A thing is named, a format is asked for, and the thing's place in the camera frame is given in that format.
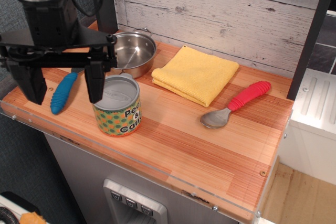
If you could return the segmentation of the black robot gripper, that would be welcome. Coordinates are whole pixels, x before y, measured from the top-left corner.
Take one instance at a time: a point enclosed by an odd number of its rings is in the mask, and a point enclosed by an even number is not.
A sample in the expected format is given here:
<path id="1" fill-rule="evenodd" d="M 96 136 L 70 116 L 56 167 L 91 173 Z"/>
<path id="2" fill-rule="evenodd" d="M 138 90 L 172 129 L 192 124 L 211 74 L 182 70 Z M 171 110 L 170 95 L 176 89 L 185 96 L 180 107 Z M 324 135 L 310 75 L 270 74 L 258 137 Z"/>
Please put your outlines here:
<path id="1" fill-rule="evenodd" d="M 104 67 L 116 67 L 116 36 L 79 24 L 73 0 L 18 0 L 28 26 L 1 34 L 1 53 L 27 100 L 41 105 L 47 85 L 41 68 L 85 67 L 91 103 L 102 99 Z"/>

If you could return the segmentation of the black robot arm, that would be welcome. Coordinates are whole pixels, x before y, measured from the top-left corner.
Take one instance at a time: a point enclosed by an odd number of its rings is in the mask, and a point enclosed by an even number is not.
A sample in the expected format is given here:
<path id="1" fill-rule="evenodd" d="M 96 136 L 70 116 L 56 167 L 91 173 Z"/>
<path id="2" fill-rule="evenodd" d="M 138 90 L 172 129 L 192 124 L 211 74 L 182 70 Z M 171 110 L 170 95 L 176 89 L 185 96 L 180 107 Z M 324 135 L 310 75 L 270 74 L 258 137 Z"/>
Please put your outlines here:
<path id="1" fill-rule="evenodd" d="M 102 99 L 106 72 L 117 66 L 115 35 L 84 27 L 75 0 L 18 0 L 28 27 L 1 34 L 1 65 L 25 97 L 41 104 L 47 91 L 43 68 L 83 68 L 89 99 Z"/>

